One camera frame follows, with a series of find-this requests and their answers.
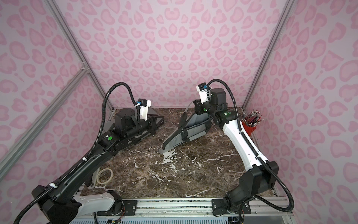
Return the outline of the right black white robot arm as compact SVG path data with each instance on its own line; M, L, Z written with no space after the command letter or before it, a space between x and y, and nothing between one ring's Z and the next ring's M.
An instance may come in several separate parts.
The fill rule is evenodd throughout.
M256 195L275 186L277 180L274 175L278 173L278 165L269 162L254 145L240 120L237 108L228 108L224 89L211 89L206 84L196 89L200 96L199 100L194 101L196 114L208 114L215 125L220 127L239 153L246 170L239 178L239 185L227 192L223 199L226 211L239 212L241 206L248 204Z

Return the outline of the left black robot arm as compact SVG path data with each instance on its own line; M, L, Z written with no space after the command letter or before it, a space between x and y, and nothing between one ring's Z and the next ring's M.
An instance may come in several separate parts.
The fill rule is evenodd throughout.
M108 131L104 132L92 153L85 160L80 159L71 173L66 171L58 178L60 184L51 193L38 201L40 210L51 224L69 224L75 218L94 213L107 212L118 215L123 212L121 196L113 191L92 195L88 199L76 196L76 192L107 161L120 151L138 144L147 136L155 135L164 124L164 116L150 110L147 119L137 120L133 108L120 109Z

